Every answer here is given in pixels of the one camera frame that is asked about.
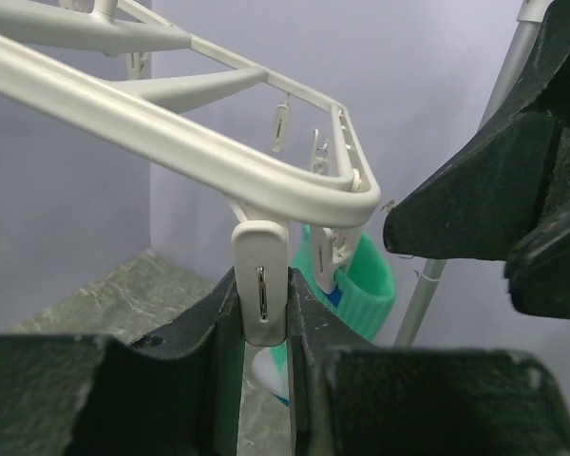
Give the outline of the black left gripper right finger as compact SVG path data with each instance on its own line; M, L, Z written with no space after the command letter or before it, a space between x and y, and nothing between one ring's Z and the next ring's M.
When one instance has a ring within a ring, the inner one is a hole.
M289 272L295 455L570 455L570 414L534 356L383 349Z

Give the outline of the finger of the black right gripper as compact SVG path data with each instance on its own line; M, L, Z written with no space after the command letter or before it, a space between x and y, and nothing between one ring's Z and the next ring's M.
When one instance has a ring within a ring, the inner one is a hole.
M475 136L387 215L394 254L504 263L514 308L570 319L570 1Z

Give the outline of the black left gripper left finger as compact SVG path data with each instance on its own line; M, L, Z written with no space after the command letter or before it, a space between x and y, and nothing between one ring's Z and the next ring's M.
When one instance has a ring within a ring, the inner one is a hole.
M233 455L243 357L232 274L130 344L0 335L0 455Z

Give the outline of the teal patterned sock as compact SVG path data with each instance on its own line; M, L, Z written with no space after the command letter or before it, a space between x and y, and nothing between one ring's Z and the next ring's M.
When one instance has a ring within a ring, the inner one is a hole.
M396 287L388 261L368 234L361 235L349 268L335 273L335 288L329 294L314 281L309 226L303 228L293 267L301 272L320 302L360 336L374 340L393 307ZM260 350L252 363L258 383L284 405L289 404L287 359L287 345L283 343Z

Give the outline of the white hanger clip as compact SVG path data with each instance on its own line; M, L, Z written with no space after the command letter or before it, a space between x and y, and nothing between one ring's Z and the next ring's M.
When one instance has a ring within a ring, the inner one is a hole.
M231 242L244 337L277 346L286 338L289 224L234 199L230 205L238 220Z

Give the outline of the white clip sock hanger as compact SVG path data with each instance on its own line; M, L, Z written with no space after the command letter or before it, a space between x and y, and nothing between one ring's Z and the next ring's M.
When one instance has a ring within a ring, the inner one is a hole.
M191 49L225 70L109 82L46 56L39 46L111 56ZM330 175L291 166L184 116L258 84L330 115ZM278 219L357 227L371 217L381 198L342 104L190 34L135 1L98 1L89 12L0 1L0 95Z

